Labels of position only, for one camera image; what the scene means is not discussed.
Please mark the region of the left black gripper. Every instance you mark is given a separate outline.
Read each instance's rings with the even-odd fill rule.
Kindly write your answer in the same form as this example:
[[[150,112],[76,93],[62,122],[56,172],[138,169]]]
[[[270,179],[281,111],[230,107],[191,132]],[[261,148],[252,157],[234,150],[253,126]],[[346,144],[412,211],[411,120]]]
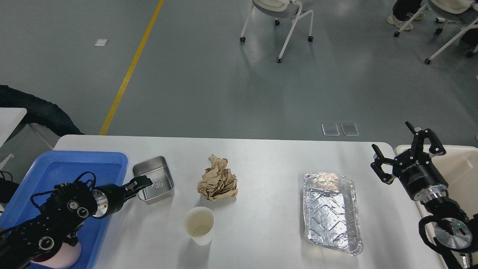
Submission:
[[[130,180],[123,186],[107,184],[92,189],[97,203],[97,211],[92,215],[93,218],[102,219],[118,212],[126,201],[135,197],[141,190],[151,186],[153,182],[147,176],[138,176]]]

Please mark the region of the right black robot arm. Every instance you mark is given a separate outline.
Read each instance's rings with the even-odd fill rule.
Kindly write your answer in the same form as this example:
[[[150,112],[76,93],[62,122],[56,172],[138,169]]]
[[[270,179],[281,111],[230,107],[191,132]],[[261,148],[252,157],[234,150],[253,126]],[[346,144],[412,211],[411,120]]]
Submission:
[[[413,134],[410,147],[387,158],[372,144],[375,155],[370,166],[385,184],[399,179],[409,198],[424,206],[429,215],[418,223],[420,238],[449,269],[461,269],[454,253],[477,252],[477,215],[469,218],[449,197],[449,184],[432,163],[433,157],[447,153],[435,132],[414,127],[409,121],[405,125]]]

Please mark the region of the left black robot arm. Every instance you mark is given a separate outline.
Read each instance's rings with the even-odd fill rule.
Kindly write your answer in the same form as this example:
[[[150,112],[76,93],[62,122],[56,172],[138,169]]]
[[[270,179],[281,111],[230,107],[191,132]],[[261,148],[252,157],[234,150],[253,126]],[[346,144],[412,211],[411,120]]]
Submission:
[[[1,265],[25,269],[39,256],[75,246],[77,231],[88,218],[102,219],[118,212],[126,201],[152,185],[147,176],[134,177],[125,185],[97,186],[97,177],[55,185],[53,190],[30,196],[38,216],[1,232]]]

